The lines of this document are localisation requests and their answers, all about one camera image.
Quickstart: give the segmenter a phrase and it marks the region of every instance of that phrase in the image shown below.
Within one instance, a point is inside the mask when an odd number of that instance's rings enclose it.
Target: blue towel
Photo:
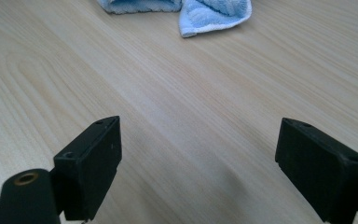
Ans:
[[[181,11],[179,29],[182,37],[213,30],[223,30],[249,19],[251,0],[98,0],[101,7],[116,14]]]

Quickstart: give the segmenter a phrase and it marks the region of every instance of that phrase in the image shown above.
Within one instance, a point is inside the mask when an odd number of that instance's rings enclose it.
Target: folded towel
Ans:
[[[179,11],[182,37],[240,24],[252,14],[251,0],[98,0],[109,13]]]

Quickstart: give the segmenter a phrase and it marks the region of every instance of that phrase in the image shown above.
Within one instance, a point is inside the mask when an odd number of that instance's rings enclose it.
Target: wooden table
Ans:
[[[283,117],[358,151],[358,1],[253,8],[183,39],[178,13],[0,0],[0,188],[120,115],[123,161],[92,223],[322,223],[274,155]]]

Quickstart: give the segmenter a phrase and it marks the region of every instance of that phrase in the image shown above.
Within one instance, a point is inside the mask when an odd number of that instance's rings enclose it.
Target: tabletop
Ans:
[[[178,13],[0,0],[0,188],[120,116],[123,159],[91,223],[322,223],[274,156],[282,118],[358,151],[358,1],[252,4],[241,25],[182,38]]]

